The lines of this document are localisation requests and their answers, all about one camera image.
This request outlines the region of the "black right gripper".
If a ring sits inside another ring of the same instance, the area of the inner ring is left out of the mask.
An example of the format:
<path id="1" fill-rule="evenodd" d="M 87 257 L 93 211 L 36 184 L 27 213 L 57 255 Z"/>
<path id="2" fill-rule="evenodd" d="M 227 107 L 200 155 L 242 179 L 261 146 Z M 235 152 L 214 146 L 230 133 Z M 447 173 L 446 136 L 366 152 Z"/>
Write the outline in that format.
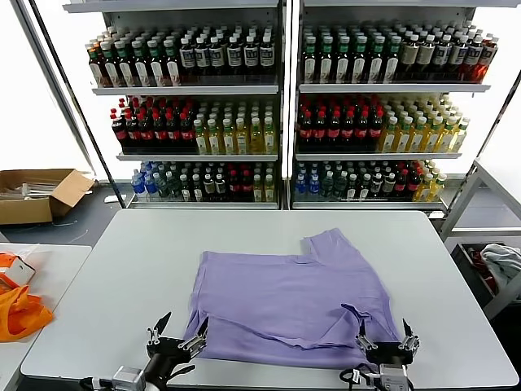
<path id="1" fill-rule="evenodd" d="M 359 348 L 367 352 L 367 361 L 376 364 L 410 365 L 413 362 L 415 351 L 419 347 L 419 337 L 414 334 L 411 326 L 402 319 L 405 337 L 402 342 L 379 342 L 375 344 L 366 335 L 365 320 L 360 322 L 356 343 Z"/>

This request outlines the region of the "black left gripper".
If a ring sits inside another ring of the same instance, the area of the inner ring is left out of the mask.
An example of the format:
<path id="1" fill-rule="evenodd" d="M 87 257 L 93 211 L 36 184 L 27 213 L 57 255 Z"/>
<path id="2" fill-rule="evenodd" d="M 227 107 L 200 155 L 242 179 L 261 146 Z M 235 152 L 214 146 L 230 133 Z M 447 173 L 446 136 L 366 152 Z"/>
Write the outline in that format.
<path id="1" fill-rule="evenodd" d="M 149 362 L 144 369 L 147 383 L 168 383 L 179 375 L 185 375 L 195 369 L 190 364 L 206 346 L 208 317 L 204 319 L 196 334 L 189 340 L 160 337 L 166 328 L 172 312 L 160 318 L 154 327 L 149 327 L 147 353 Z"/>

